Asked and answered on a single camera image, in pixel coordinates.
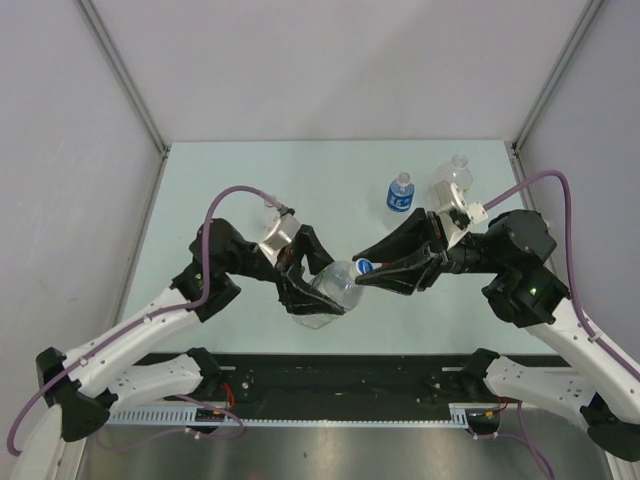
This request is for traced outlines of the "green label clear bottle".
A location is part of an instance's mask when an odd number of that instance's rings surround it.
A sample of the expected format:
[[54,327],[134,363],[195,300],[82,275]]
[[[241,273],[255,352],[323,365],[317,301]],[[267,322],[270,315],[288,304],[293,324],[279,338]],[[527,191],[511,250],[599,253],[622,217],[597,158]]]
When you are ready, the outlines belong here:
[[[364,293],[364,287],[355,282],[359,276],[354,275],[353,263],[354,261],[335,261],[311,281],[312,287],[336,301],[346,312],[359,305]],[[329,314],[293,316],[293,320],[298,325],[315,330],[327,326],[338,318],[338,315]]]

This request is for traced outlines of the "blue white bottle cap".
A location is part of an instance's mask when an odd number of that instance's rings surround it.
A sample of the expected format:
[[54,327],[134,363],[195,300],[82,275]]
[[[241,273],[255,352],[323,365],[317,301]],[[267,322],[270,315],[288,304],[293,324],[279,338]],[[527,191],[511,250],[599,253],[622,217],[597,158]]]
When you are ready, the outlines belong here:
[[358,258],[353,263],[355,276],[366,275],[375,270],[375,265],[366,258]]

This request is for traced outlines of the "blue label Pocari bottle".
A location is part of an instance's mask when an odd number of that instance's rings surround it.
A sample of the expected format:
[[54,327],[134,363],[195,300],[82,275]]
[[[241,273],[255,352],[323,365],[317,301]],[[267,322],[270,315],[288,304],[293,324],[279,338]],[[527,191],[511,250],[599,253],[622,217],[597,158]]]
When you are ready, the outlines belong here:
[[407,172],[400,172],[390,183],[386,196],[383,222],[386,228],[398,227],[411,213],[415,185]]

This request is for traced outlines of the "red cap water bottle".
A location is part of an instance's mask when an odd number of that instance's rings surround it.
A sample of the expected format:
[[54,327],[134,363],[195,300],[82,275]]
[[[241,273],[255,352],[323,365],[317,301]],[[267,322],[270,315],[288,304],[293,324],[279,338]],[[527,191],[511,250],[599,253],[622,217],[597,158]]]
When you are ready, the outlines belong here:
[[280,213],[278,210],[278,205],[280,203],[280,199],[276,196],[271,196],[272,200],[276,201],[276,204],[271,203],[268,200],[263,202],[263,236],[268,236],[274,227],[277,225]]

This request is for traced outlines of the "square clear juice bottle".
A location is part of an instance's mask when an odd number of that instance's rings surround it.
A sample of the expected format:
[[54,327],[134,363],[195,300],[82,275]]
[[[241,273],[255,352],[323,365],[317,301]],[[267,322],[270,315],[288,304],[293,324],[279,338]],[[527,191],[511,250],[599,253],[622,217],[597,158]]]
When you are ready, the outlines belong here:
[[467,195],[473,183],[468,158],[465,155],[456,154],[441,164],[436,170],[432,184],[435,185],[441,181],[456,184],[463,194]]

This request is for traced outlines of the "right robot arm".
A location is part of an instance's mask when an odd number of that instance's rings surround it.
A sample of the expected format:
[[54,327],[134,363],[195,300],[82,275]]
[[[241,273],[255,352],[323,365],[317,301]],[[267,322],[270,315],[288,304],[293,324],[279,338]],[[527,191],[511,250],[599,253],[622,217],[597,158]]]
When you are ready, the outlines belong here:
[[574,308],[575,294],[546,268],[556,246],[541,215],[531,210],[503,213],[486,232],[467,233],[451,246],[441,217],[418,208],[360,251],[377,267],[357,282],[411,295],[445,273],[493,275],[482,294],[494,315],[541,340],[575,373],[559,379],[477,349],[459,373],[463,393],[473,401],[494,395],[533,404],[573,422],[609,454],[636,462],[639,366]]

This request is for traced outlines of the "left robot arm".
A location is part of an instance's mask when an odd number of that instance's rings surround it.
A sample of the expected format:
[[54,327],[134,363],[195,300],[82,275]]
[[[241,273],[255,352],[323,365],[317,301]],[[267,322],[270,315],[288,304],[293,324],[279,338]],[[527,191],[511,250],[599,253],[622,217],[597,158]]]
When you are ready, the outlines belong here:
[[203,348],[152,366],[137,363],[174,335],[221,312],[240,293],[232,276],[275,285],[278,300],[294,315],[342,315],[344,307],[303,280],[301,263],[318,273],[333,259],[313,228],[292,215],[280,217],[260,242],[250,242],[226,220],[206,221],[189,247],[191,263],[130,319],[81,347],[53,347],[36,358],[48,411],[18,450],[11,427],[7,448],[16,456],[14,479],[50,479],[64,443],[82,440],[115,414],[164,397],[207,400],[221,387],[221,371]]

